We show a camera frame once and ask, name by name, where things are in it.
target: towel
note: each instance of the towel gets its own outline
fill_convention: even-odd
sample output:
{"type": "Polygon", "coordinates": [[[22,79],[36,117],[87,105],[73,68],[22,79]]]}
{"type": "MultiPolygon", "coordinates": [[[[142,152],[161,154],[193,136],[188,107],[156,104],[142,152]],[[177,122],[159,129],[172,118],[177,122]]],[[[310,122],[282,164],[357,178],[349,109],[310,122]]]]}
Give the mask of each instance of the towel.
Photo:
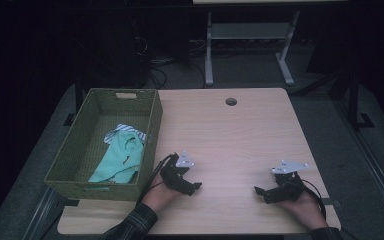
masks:
{"type": "Polygon", "coordinates": [[[110,143],[110,146],[89,182],[128,183],[139,169],[143,141],[137,131],[131,129],[116,129],[108,134],[104,141],[110,143]]]}
{"type": "Polygon", "coordinates": [[[139,131],[139,130],[136,130],[134,129],[132,126],[129,126],[129,125],[124,125],[124,124],[118,124],[117,127],[112,130],[112,131],[109,131],[106,135],[105,135],[105,138],[104,138],[104,143],[108,143],[110,144],[111,143],[111,140],[113,139],[114,135],[118,132],[118,131],[126,131],[126,132],[135,132],[138,137],[140,138],[140,140],[142,141],[142,143],[145,142],[145,138],[146,138],[146,134],[139,131]]]}

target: white stand leg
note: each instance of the white stand leg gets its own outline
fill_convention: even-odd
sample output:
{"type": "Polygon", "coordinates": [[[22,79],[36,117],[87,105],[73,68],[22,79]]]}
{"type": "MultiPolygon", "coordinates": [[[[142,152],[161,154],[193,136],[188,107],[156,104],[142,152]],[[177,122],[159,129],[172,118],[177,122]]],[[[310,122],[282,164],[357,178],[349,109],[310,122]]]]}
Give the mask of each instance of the white stand leg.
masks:
{"type": "Polygon", "coordinates": [[[296,24],[298,22],[299,13],[300,13],[299,11],[296,11],[294,13],[294,16],[292,17],[292,21],[289,25],[288,32],[285,38],[285,46],[283,47],[280,53],[276,53],[276,60],[279,64],[280,70],[282,71],[282,75],[283,75],[283,78],[285,79],[286,85],[288,86],[293,86],[294,80],[292,79],[292,75],[289,72],[289,68],[285,62],[285,59],[289,50],[289,46],[292,41],[292,37],[294,36],[294,31],[296,28],[296,24]]]}
{"type": "Polygon", "coordinates": [[[208,13],[207,24],[207,56],[205,57],[205,84],[212,86],[213,80],[213,64],[211,62],[211,12],[208,13]]]}

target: person's left hand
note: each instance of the person's left hand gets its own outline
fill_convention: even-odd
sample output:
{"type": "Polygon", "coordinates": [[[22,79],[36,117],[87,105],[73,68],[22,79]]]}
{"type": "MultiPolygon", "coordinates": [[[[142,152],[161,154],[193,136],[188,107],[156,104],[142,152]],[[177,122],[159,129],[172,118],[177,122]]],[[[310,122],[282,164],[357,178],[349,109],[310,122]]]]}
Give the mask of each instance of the person's left hand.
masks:
{"type": "Polygon", "coordinates": [[[155,176],[155,179],[151,184],[151,188],[152,189],[150,189],[149,192],[142,199],[142,203],[146,204],[156,213],[161,211],[178,196],[182,195],[182,193],[168,188],[164,184],[160,173],[155,176]]]}

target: striped cloth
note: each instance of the striped cloth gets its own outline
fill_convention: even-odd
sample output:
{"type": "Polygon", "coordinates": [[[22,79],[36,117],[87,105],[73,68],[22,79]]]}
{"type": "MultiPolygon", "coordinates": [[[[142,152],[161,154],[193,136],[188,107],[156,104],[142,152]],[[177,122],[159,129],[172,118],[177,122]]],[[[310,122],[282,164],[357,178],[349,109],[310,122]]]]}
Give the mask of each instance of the striped cloth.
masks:
{"type": "Polygon", "coordinates": [[[134,129],[132,126],[129,126],[129,125],[124,125],[124,124],[118,124],[116,129],[112,130],[112,131],[109,131],[106,135],[105,135],[105,138],[104,138],[104,142],[107,143],[107,144],[110,144],[111,143],[111,140],[113,139],[114,135],[118,132],[118,131],[127,131],[127,132],[135,132],[139,139],[142,141],[142,144],[145,142],[145,139],[146,139],[146,134],[139,131],[139,130],[136,130],[134,129]]]}

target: person's right hand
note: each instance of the person's right hand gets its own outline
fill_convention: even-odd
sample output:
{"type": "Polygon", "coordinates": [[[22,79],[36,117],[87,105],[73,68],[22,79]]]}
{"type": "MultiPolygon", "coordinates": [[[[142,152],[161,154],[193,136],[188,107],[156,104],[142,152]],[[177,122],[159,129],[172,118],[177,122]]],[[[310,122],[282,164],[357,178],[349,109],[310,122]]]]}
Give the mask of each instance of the person's right hand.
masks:
{"type": "Polygon", "coordinates": [[[307,192],[294,202],[282,201],[277,203],[280,207],[288,210],[302,225],[309,230],[329,227],[322,213],[320,212],[317,201],[307,192]]]}

